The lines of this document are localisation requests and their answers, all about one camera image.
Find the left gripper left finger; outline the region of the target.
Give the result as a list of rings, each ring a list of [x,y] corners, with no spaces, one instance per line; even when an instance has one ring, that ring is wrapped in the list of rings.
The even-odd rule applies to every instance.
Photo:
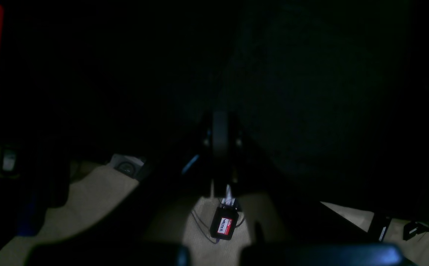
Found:
[[[174,182],[184,196],[203,196],[209,192],[207,169],[212,162],[213,111],[186,133],[175,149]]]

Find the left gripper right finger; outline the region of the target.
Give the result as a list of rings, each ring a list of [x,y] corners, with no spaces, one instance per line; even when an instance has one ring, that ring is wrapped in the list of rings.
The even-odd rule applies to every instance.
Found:
[[[229,158],[232,166],[230,185],[233,195],[268,192],[270,159],[246,132],[236,113],[229,113]]]

